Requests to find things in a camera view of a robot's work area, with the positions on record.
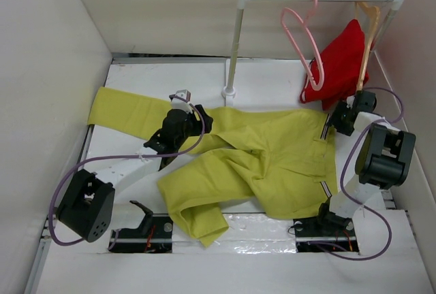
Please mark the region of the yellow-green trousers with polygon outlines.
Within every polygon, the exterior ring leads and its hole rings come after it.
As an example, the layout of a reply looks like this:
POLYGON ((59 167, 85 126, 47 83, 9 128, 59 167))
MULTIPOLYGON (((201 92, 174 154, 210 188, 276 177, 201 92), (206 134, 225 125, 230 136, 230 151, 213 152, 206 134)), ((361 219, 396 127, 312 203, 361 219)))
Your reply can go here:
POLYGON ((172 221, 204 246, 228 230, 223 202, 255 197, 271 218, 308 218, 337 193, 326 113, 220 107, 207 114, 211 132, 183 144, 193 161, 157 182, 172 221))

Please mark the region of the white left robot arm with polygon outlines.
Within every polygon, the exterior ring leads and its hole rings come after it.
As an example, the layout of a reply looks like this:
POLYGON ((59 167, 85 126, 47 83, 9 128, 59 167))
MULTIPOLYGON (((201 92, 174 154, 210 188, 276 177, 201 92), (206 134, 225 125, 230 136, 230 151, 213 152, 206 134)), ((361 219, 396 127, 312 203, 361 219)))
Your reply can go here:
POLYGON ((200 139, 212 127, 213 118, 201 105, 171 109, 137 154, 117 158, 114 165, 95 172, 74 172, 56 219, 87 242, 100 239, 107 230, 130 230, 140 238, 148 235, 152 212, 135 200, 116 204, 116 195, 167 167, 183 153, 181 147, 189 137, 200 139))

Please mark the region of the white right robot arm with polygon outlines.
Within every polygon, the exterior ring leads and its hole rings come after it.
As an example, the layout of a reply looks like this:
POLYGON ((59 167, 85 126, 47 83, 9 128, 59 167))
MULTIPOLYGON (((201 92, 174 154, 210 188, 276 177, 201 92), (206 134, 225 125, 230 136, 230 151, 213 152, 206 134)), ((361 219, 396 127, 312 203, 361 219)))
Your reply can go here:
POLYGON ((351 136, 358 132, 361 145, 354 175, 341 190, 327 199, 315 218, 315 227, 322 235, 344 230, 356 210, 374 194, 401 186, 409 173, 416 135, 393 127, 373 111, 377 100, 371 91, 358 91, 351 105, 340 101, 327 121, 327 127, 351 136))

